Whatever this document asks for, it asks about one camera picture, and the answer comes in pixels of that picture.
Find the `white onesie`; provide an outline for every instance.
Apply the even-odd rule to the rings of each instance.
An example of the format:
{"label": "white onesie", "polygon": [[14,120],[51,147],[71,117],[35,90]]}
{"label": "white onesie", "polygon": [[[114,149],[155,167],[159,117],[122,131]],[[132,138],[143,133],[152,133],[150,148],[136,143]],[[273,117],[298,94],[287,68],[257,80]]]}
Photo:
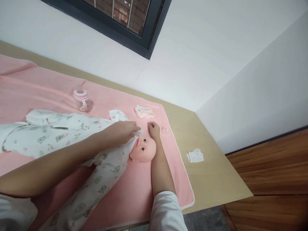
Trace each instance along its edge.
{"label": "white onesie", "polygon": [[[17,151],[39,158],[102,131],[116,121],[128,120],[120,110],[112,110],[109,114],[113,121],[82,114],[33,110],[26,116],[27,123],[0,125],[2,151]],[[39,230],[80,230],[99,201],[122,176],[137,137],[84,162],[85,166],[96,164],[94,172]]]}

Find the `window frame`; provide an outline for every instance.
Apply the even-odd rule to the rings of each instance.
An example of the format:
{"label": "window frame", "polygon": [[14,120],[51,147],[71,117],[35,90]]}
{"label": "window frame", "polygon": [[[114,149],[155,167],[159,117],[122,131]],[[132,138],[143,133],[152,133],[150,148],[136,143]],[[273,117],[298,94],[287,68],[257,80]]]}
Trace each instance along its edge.
{"label": "window frame", "polygon": [[139,36],[83,0],[41,0],[150,60],[171,0],[151,0]]}

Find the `human arm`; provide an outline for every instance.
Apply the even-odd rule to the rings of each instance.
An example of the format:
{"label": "human arm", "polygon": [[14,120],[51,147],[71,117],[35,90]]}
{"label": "human arm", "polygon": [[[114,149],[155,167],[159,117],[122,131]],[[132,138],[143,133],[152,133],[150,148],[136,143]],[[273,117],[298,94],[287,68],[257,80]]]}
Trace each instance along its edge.
{"label": "human arm", "polygon": [[83,141],[29,162],[0,177],[0,193],[13,197],[40,195],[98,152],[120,146],[140,130],[136,122],[119,121]]}
{"label": "human arm", "polygon": [[152,187],[155,196],[163,191],[175,194],[175,187],[168,161],[160,139],[160,128],[155,122],[148,122],[152,138],[156,142],[156,153],[152,160]]}
{"label": "human arm", "polygon": [[152,160],[153,208],[149,231],[187,231],[183,214],[175,194],[174,182],[160,139],[160,128],[155,122],[148,123],[156,142],[156,154]]}

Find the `floor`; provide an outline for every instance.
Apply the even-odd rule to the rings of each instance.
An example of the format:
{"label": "floor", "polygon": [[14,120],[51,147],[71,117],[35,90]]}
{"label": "floor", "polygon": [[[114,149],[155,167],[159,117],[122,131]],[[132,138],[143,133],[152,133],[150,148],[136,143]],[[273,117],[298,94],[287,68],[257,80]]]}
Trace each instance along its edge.
{"label": "floor", "polygon": [[[188,231],[230,231],[219,206],[184,215]],[[139,226],[130,231],[147,231],[149,225]]]}

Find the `wipe packet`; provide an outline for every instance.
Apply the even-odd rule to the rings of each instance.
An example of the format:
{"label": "wipe packet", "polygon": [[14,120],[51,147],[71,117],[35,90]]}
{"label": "wipe packet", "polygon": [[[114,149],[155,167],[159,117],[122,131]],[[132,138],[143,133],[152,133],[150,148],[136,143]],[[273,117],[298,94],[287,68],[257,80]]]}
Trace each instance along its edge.
{"label": "wipe packet", "polygon": [[152,109],[148,107],[141,107],[137,105],[135,107],[135,112],[139,118],[142,118],[142,117],[153,118],[154,117],[154,113]]}

